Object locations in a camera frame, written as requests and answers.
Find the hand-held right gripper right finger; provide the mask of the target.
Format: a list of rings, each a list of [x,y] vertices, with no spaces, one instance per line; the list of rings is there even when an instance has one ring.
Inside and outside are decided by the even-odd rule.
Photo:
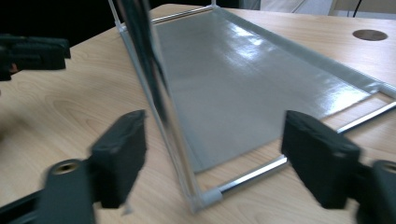
[[[319,120],[298,111],[286,112],[281,153],[319,204],[341,209],[360,148]]]

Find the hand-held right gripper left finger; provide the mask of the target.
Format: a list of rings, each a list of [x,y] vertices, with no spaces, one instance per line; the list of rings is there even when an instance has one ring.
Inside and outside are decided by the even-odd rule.
[[[93,197],[103,208],[119,208],[125,204],[144,166],[147,152],[145,118],[145,110],[119,117],[92,145]]]

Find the metal rack with grey shelves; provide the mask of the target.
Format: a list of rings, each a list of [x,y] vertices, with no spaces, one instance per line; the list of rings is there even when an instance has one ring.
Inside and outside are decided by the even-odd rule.
[[[291,165],[287,111],[325,124],[377,94],[396,108],[396,87],[216,5],[155,19],[147,0],[108,2],[192,211]],[[346,200],[366,187],[392,185],[359,159]]]

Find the round dark table grommet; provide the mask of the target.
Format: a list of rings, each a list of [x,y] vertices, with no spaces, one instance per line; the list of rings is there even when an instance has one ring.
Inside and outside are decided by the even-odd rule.
[[[382,41],[388,38],[384,32],[370,29],[357,30],[352,33],[356,38],[366,41]]]

